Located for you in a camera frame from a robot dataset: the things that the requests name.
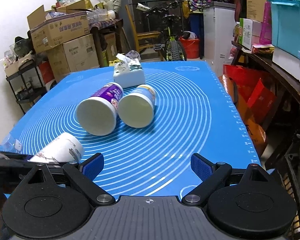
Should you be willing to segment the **black metal shelf rack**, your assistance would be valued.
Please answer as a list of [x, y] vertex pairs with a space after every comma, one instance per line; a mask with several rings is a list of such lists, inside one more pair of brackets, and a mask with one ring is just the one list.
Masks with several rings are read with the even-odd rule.
[[[26, 74], [32, 70], [35, 71], [39, 85], [34, 85], [33, 81], [26, 79]], [[39, 67], [34, 60], [26, 61], [15, 73], [10, 76], [6, 75], [6, 81], [23, 115], [27, 112], [27, 109], [24, 108], [25, 105], [31, 108], [47, 93], [47, 88], [39, 73]]]

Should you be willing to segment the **green black bicycle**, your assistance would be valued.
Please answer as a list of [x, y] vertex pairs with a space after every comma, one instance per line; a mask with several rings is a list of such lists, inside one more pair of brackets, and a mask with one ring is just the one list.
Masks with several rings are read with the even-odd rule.
[[136, 51], [141, 53], [148, 48], [154, 49], [160, 58], [165, 61], [186, 61], [187, 56], [183, 45], [180, 42], [180, 37], [183, 33], [181, 18], [170, 13], [171, 9], [176, 9], [181, 4], [181, 1], [175, 0], [168, 5], [157, 5], [156, 7], [148, 7], [141, 3], [136, 3], [134, 6], [137, 10], [144, 13], [145, 18], [157, 16], [159, 18], [159, 29], [138, 33], [135, 23], [132, 19], [129, 6], [125, 9], [128, 14], [132, 29]]

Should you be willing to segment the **teal plastic storage bin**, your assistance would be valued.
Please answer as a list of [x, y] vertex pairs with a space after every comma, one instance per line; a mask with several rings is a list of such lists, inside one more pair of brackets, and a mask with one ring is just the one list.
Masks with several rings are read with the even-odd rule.
[[271, 7], [271, 42], [297, 57], [300, 51], [300, 0], [267, 0]]

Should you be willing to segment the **red paper bag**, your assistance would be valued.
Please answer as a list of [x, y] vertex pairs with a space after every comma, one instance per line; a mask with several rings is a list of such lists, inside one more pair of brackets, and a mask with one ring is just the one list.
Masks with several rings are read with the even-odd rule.
[[219, 80], [238, 110], [258, 156], [261, 156], [267, 146], [262, 123], [274, 109], [277, 100], [270, 90], [274, 84], [270, 74], [263, 70], [225, 64]]

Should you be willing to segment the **top cardboard box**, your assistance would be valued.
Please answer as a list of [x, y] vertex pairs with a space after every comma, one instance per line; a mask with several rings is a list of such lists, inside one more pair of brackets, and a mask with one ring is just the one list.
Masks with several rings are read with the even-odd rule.
[[37, 54], [90, 33], [87, 13], [84, 11], [50, 19], [46, 18], [47, 14], [41, 6], [27, 16], [32, 44]]

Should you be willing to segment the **dark wooden side table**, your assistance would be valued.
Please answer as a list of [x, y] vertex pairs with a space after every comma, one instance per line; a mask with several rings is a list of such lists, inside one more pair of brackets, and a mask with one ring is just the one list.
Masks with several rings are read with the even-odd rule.
[[273, 63], [269, 55], [246, 53], [243, 46], [235, 41], [232, 45], [236, 48], [232, 64], [268, 73], [271, 83], [266, 81], [266, 85], [277, 100], [262, 122], [262, 127], [271, 146], [285, 146], [300, 130], [300, 82]]

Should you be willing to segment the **green white carton box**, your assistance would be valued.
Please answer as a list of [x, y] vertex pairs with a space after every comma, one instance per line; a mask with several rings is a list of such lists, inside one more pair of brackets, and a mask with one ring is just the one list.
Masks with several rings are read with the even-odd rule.
[[239, 19], [239, 38], [238, 42], [246, 49], [252, 50], [253, 44], [259, 43], [262, 23], [247, 19]]

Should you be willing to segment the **wooden chair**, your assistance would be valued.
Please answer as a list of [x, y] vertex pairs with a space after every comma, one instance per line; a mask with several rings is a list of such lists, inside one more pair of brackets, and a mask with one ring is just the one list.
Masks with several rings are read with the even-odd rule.
[[154, 48], [155, 41], [160, 36], [159, 31], [148, 31], [138, 33], [136, 30], [136, 26], [134, 20], [132, 18], [132, 14], [129, 9], [129, 5], [125, 5], [125, 9], [129, 18], [130, 26], [132, 28], [134, 43], [136, 47], [136, 51], [141, 54], [148, 48]]

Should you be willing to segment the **blue silicone baking mat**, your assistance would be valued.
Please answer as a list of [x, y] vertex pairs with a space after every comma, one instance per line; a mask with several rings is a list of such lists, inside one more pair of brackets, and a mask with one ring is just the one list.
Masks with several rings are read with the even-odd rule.
[[6, 135], [0, 150], [33, 156], [64, 135], [87, 160], [104, 156], [93, 182], [115, 198], [183, 197], [200, 179], [198, 153], [233, 168], [259, 157], [230, 95], [205, 62], [155, 62], [139, 67], [145, 81], [126, 88], [111, 67], [70, 74], [44, 95]]

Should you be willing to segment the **light blue paper cup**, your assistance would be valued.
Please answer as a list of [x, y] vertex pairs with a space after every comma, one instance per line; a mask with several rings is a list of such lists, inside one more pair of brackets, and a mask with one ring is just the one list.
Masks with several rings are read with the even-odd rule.
[[150, 85], [139, 85], [124, 96], [118, 105], [118, 115], [124, 124], [132, 128], [144, 128], [154, 118], [156, 91]]

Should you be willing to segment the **purple paper cup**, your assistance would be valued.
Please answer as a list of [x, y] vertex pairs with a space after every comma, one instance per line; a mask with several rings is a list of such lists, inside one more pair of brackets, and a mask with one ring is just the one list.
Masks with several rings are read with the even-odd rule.
[[118, 83], [104, 85], [79, 103], [76, 109], [78, 123], [92, 135], [110, 134], [116, 127], [117, 108], [122, 97], [123, 88]]

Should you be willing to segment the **white tissue box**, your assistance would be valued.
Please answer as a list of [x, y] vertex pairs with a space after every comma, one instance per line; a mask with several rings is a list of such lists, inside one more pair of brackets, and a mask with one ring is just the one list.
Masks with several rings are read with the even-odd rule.
[[113, 79], [122, 88], [145, 84], [145, 74], [138, 58], [117, 54], [118, 62], [114, 65]]

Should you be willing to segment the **red bucket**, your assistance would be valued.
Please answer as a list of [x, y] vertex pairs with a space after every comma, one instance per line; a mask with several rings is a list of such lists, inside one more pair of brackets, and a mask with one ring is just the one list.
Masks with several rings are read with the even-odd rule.
[[199, 57], [199, 39], [179, 38], [183, 45], [187, 59], [196, 59]]

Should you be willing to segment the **lower cardboard box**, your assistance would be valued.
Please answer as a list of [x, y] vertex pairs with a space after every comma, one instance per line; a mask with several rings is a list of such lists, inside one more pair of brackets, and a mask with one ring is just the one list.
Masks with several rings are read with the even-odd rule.
[[57, 82], [70, 73], [100, 67], [92, 34], [56, 46], [46, 53]]

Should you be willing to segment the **white chest freezer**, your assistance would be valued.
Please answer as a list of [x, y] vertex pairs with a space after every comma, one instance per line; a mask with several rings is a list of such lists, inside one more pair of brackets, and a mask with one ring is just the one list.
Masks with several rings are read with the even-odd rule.
[[235, 5], [212, 2], [203, 10], [204, 59], [217, 76], [223, 75], [223, 65], [230, 64], [234, 39]]

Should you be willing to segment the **clear plastic cup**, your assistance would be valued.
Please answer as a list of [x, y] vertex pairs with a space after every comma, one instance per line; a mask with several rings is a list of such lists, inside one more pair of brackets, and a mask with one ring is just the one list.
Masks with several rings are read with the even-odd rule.
[[12, 152], [20, 154], [23, 148], [22, 143], [15, 139], [11, 134], [6, 135], [0, 144], [0, 151], [2, 152]]

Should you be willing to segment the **white paper cup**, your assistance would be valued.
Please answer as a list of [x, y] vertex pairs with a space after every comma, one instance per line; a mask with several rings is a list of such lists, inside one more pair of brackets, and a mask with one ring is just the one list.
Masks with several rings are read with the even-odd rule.
[[84, 148], [79, 140], [64, 132], [35, 154], [29, 162], [45, 164], [80, 162], [83, 155]]

